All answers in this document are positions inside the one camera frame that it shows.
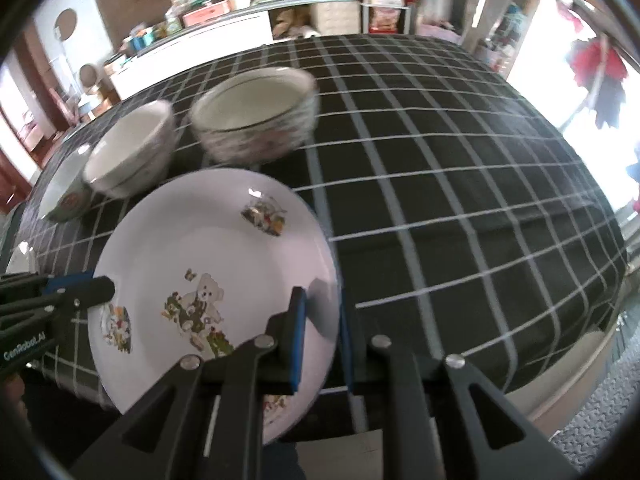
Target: screw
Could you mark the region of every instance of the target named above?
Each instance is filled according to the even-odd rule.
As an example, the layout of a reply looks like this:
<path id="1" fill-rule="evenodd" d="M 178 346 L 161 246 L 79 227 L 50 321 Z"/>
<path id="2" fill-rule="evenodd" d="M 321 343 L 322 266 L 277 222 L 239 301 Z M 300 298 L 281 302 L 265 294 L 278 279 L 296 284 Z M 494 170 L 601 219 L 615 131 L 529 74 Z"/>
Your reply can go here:
<path id="1" fill-rule="evenodd" d="M 444 359 L 444 362 L 446 362 L 447 366 L 455 368 L 456 370 L 459 370 L 466 364 L 465 358 L 459 354 L 448 355 L 446 359 Z"/>
<path id="2" fill-rule="evenodd" d="M 371 338 L 371 344 L 375 348 L 389 348 L 391 346 L 391 338 L 388 335 L 377 334 Z"/>
<path id="3" fill-rule="evenodd" d="M 200 366 L 200 358 L 194 354 L 185 355 L 180 359 L 180 366 L 183 370 L 195 370 Z"/>
<path id="4" fill-rule="evenodd" d="M 271 348 L 273 345 L 275 345 L 276 341 L 270 335 L 260 334 L 258 337 L 256 337 L 254 339 L 254 344 L 258 348 L 267 349 L 267 348 Z"/>

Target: small bowl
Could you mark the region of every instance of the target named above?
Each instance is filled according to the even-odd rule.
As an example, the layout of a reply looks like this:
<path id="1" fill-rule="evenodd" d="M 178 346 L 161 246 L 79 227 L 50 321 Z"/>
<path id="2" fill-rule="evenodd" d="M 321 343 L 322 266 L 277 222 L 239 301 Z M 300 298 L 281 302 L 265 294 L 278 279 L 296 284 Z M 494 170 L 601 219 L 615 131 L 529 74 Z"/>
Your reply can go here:
<path id="1" fill-rule="evenodd" d="M 38 216 L 52 222 L 66 222 L 80 216 L 91 200 L 91 189 L 82 179 L 91 146 L 83 144 L 60 164 L 40 200 Z"/>
<path id="2" fill-rule="evenodd" d="M 162 179 L 178 141 L 168 101 L 153 101 L 121 118 L 98 142 L 84 179 L 112 198 L 140 193 Z"/>
<path id="3" fill-rule="evenodd" d="M 297 68 L 259 68 L 217 85 L 191 107 L 195 135 L 220 163 L 255 164 L 305 142 L 318 121 L 315 78 Z"/>

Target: white cabinet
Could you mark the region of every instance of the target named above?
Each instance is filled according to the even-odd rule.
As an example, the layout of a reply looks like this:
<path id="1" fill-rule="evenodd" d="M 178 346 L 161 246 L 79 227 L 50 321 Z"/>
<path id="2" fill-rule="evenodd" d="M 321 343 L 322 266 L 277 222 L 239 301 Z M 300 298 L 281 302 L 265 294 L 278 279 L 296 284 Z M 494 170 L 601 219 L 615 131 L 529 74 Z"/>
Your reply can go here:
<path id="1" fill-rule="evenodd" d="M 194 66 L 273 43 L 269 13 L 257 12 L 188 32 L 137 57 L 111 76 L 121 99 Z"/>

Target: table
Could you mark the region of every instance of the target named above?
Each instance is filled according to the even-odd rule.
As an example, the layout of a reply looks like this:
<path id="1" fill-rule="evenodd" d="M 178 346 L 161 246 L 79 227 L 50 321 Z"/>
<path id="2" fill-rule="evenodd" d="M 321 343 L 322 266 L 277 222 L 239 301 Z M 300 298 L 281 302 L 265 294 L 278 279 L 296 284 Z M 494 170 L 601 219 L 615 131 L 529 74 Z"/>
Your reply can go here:
<path id="1" fill-rule="evenodd" d="M 587 330 L 606 327 L 626 251 L 609 203 L 558 131 L 500 76 L 435 38 L 342 36 L 273 44 L 197 66 L 114 106 L 69 136 L 44 169 L 16 243 L 43 272 L 93 269 L 142 198 L 95 195 L 81 219 L 39 221 L 66 154 L 118 118 L 167 99 L 180 141 L 168 179 L 214 166 L 190 131 L 194 99 L 259 66 L 318 80 L 313 139 L 254 171 L 293 188 L 316 212 L 366 322 L 415 351 L 460 353 L 504 391 L 548 369 Z M 39 363 L 60 386 L 103 405 L 86 313 Z M 378 426 L 375 399 L 346 393 L 339 365 L 292 438 Z"/>

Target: triangular cutout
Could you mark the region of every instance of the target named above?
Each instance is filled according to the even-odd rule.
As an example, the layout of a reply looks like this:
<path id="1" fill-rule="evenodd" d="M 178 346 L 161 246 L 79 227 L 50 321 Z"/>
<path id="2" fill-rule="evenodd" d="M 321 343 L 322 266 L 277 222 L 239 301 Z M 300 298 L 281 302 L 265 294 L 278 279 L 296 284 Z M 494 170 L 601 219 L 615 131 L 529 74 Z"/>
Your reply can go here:
<path id="1" fill-rule="evenodd" d="M 145 453 L 153 453 L 160 441 L 162 428 L 174 399 L 175 388 L 167 388 L 124 433 L 122 442 Z"/>
<path id="2" fill-rule="evenodd" d="M 469 386 L 469 393 L 491 449 L 501 449 L 524 438 L 524 432 L 478 384 Z"/>

